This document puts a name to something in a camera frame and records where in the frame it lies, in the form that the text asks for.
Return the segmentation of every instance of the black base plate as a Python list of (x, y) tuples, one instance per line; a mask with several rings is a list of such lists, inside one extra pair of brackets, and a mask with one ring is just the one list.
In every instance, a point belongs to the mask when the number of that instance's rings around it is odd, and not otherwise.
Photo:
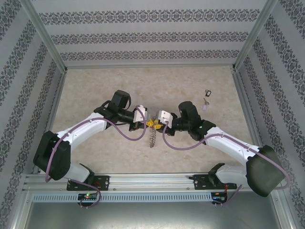
[[(194, 187), (195, 190), (208, 190), (208, 189), (225, 189), (225, 184), (218, 182), (216, 186), (214, 186), (209, 181), (209, 175), (208, 174), (199, 174), (199, 175), (193, 175), (192, 180), (194, 180)], [(228, 183), (227, 184), (228, 189), (237, 189), (236, 184)]]
[[(94, 176), (93, 186), (97, 187), (100, 191), (108, 191), (109, 187), (109, 176)], [(94, 190), (91, 187), (80, 185), (72, 181), (68, 181), (68, 191), (91, 191)]]

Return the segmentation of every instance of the patterned wallpaper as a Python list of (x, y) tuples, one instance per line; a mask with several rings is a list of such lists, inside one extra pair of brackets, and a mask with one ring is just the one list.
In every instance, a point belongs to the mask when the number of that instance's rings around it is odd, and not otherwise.
[(65, 64), (233, 64), (265, 0), (33, 0)]
[(239, 69), (259, 135), (277, 151), (292, 184), (285, 191), (305, 228), (305, 7), (281, 0)]
[(0, 0), (0, 229), (45, 132), (61, 72), (18, 0)]

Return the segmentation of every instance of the metal spring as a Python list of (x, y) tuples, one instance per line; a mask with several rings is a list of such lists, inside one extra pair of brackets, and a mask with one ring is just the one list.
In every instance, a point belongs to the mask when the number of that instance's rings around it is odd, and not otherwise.
[(156, 144), (156, 129), (153, 126), (151, 126), (150, 127), (150, 135), (149, 135), (150, 148), (153, 148), (155, 144)]

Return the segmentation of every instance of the marble floor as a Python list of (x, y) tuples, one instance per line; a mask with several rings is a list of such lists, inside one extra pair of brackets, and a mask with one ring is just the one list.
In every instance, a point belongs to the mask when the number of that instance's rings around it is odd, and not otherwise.
[[(205, 90), (212, 91), (206, 98), (210, 103), (203, 111)], [(111, 100), (116, 90), (131, 95), (133, 110), (138, 104), (155, 115), (158, 110), (178, 114), (178, 105), (192, 101), (202, 119), (243, 141), (251, 143), (249, 131), (229, 67), (181, 68), (116, 68), (68, 70), (53, 131), (58, 132), (85, 119), (96, 107)], [(130, 137), (141, 135), (141, 130), (128, 132)], [(188, 151), (175, 151), (165, 145), (157, 132), (155, 147), (150, 148), (149, 131), (137, 142), (123, 138), (114, 128), (97, 133), (79, 145), (71, 154), (73, 162), (82, 163), (95, 173), (178, 173), (207, 172), (224, 162), (239, 163), (210, 146), (199, 146)], [(196, 144), (186, 132), (167, 137), (174, 146)]]

